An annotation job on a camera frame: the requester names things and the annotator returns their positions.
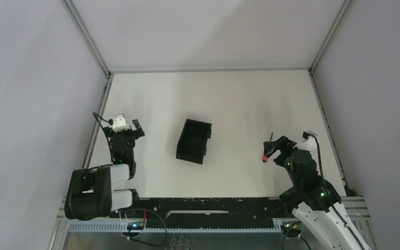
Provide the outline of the red handled screwdriver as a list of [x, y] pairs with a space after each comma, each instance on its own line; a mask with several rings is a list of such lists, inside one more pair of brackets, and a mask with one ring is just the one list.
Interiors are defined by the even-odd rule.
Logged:
[[270, 139], [268, 141], [263, 142], [264, 153], [262, 157], [262, 161], [266, 163], [270, 156], [273, 154], [273, 141], [272, 141], [273, 133], [271, 133]]

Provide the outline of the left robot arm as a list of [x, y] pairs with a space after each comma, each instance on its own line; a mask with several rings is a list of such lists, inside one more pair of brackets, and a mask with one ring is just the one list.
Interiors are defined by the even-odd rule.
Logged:
[[141, 213], [142, 203], [133, 198], [134, 189], [114, 188], [116, 183], [129, 181], [135, 176], [135, 142], [144, 137], [145, 132], [137, 119], [132, 123], [134, 128], [125, 121], [113, 121], [111, 127], [103, 128], [110, 164], [72, 172], [64, 206], [66, 218], [88, 221], [107, 217], [118, 209], [129, 217]]

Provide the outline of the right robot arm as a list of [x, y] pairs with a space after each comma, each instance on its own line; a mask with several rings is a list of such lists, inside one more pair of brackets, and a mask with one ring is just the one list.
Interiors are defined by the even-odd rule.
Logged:
[[263, 162], [275, 153], [273, 162], [284, 168], [292, 187], [280, 196], [281, 212], [295, 217], [325, 249], [370, 249], [354, 226], [342, 199], [325, 179], [317, 135], [304, 131], [297, 143], [286, 136], [263, 143]]

